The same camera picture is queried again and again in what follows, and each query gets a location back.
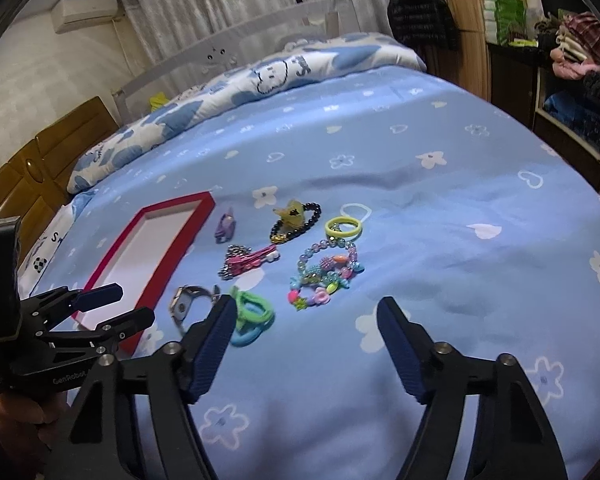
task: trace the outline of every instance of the black bag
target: black bag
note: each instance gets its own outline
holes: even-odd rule
[[[405,46],[460,47],[458,28],[445,0],[389,0],[386,13],[394,38]]]

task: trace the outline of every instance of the air conditioner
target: air conditioner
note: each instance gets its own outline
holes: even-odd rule
[[[60,0],[51,11],[56,34],[110,22],[118,13],[118,0]]]

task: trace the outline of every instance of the pink clothing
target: pink clothing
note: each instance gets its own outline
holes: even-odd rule
[[[550,55],[551,59],[554,60],[554,74],[560,79],[579,80],[592,70],[600,73],[600,65],[597,65],[592,59],[585,59],[582,63],[574,63],[564,59],[564,52],[559,48],[554,48]]]

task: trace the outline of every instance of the human hand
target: human hand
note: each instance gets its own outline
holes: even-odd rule
[[[20,469],[42,471],[66,408],[65,392],[40,404],[12,392],[0,394],[0,443]]]

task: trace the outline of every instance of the stacked boxes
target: stacked boxes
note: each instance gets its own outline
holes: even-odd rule
[[[525,38],[525,4],[522,0],[484,0],[484,31],[488,43],[507,44]]]

